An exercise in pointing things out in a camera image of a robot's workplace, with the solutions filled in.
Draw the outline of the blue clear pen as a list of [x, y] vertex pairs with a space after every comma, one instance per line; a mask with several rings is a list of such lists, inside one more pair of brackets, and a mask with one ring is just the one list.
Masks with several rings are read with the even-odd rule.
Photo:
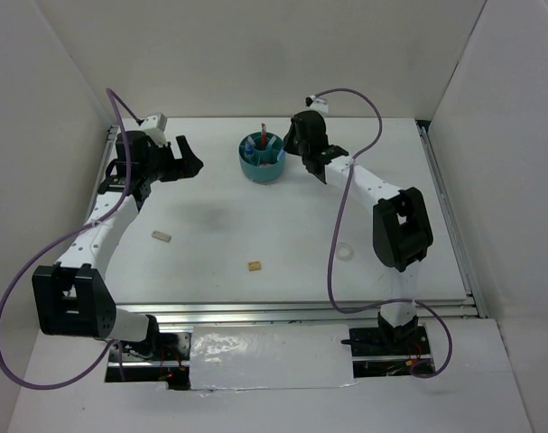
[[266, 149], [271, 148], [274, 145], [275, 141], [276, 141], [276, 137], [275, 136], [271, 137], [271, 139], [267, 142]]

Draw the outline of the red pen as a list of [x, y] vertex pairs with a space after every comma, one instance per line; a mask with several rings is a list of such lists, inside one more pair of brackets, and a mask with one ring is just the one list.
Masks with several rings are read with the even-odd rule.
[[265, 123], [261, 123], [261, 144], [262, 144], [262, 149], [263, 149], [263, 150], [266, 149], [267, 143], [268, 143], [268, 140], [267, 140], [267, 129], [266, 129], [266, 124], [265, 124]]

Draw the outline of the clear glue bottle blue cap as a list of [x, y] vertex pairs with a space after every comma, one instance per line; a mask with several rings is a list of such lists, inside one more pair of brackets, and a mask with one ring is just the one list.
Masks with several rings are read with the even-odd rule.
[[245, 162], [254, 164], [255, 162], [255, 141], [251, 135], [248, 135], [241, 144], [242, 157]]

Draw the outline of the white beige eraser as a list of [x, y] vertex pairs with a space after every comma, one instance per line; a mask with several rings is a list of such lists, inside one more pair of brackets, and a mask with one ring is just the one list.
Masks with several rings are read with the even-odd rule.
[[169, 243], [172, 240], [171, 235], [168, 235], [164, 232], [157, 231], [157, 230], [154, 230], [152, 232], [152, 238], [160, 240], [160, 241], [165, 242], [165, 243]]

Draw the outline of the clear tape roll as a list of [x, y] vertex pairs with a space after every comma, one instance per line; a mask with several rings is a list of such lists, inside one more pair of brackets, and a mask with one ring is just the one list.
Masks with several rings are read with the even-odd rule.
[[336, 246], [335, 256], [341, 262], [348, 262], [353, 258], [354, 250], [347, 243], [338, 243]]

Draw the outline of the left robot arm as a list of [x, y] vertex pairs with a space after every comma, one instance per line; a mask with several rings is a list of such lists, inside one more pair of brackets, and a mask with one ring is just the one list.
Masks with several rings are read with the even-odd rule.
[[49, 336], [115, 340], [144, 360], [154, 359], [172, 337], [161, 333], [151, 315], [120, 309], [104, 281], [109, 262], [156, 181], [195, 177], [203, 167], [187, 138], [176, 138], [179, 155], [153, 134], [129, 131], [116, 138], [116, 157], [98, 186], [88, 228], [53, 265], [40, 265], [32, 276], [41, 331]]

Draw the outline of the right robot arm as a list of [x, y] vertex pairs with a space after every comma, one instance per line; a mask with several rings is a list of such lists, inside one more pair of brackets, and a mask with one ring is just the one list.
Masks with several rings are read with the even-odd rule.
[[[325, 120], [316, 111], [306, 110], [294, 115], [283, 143], [285, 152], [300, 157], [311, 175], [325, 185], [343, 189], [327, 271], [332, 307], [342, 314], [378, 308], [378, 342], [389, 354], [400, 353], [418, 327], [415, 301], [418, 274], [421, 261], [433, 243], [422, 192], [417, 188], [401, 189], [380, 179], [358, 165], [346, 150], [330, 144]], [[385, 300], [360, 308], [338, 306], [332, 289], [339, 225], [349, 195], [372, 217], [372, 246], [391, 279]]]

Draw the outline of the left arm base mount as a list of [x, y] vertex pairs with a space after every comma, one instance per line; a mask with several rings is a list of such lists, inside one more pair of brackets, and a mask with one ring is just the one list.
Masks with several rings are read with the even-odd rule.
[[105, 383], [155, 382], [169, 390], [189, 390], [191, 337], [191, 332], [160, 332], [153, 343], [114, 345], [107, 359]]

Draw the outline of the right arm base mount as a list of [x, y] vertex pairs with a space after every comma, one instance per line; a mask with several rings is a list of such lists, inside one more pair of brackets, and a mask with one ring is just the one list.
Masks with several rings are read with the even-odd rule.
[[350, 349], [355, 378], [407, 376], [411, 368], [418, 375], [434, 373], [426, 328], [419, 325], [406, 339], [386, 340], [379, 327], [351, 327], [340, 341]]

